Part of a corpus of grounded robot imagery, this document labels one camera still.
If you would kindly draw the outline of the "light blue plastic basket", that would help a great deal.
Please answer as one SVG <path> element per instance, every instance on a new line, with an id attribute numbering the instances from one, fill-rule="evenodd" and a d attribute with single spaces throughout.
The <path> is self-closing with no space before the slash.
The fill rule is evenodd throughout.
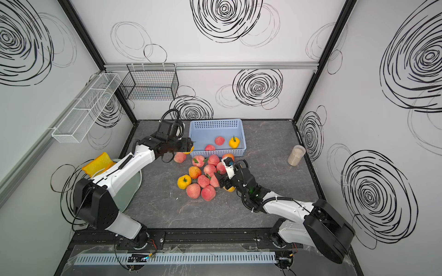
<path id="1" fill-rule="evenodd" d="M 247 149 L 244 127 L 240 119 L 191 121 L 189 137 L 194 146 L 192 157 L 224 154 L 243 156 Z"/>

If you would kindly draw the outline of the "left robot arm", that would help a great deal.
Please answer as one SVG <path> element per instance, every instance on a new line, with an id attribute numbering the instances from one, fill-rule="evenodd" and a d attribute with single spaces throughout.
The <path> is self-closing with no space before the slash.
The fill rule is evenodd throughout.
<path id="1" fill-rule="evenodd" d="M 162 119 L 157 131 L 137 141 L 132 151 L 109 172 L 80 179 L 74 186 L 74 217 L 97 230 L 106 230 L 130 240 L 139 250 L 146 247 L 150 239 L 147 228 L 125 215 L 114 197 L 141 169 L 164 154 L 189 152 L 193 141 L 183 138 L 183 134 L 184 123 L 181 120 Z"/>

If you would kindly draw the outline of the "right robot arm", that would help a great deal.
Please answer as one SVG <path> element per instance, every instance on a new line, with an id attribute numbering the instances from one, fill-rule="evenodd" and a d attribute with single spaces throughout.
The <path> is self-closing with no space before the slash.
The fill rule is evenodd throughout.
<path id="1" fill-rule="evenodd" d="M 225 174 L 214 176 L 220 187 L 238 191 L 243 206 L 252 213 L 280 216 L 271 233 L 276 246 L 312 246 L 338 264 L 349 254 L 355 230 L 327 201 L 304 202 L 278 195 L 259 185 L 247 168 L 232 167 Z"/>

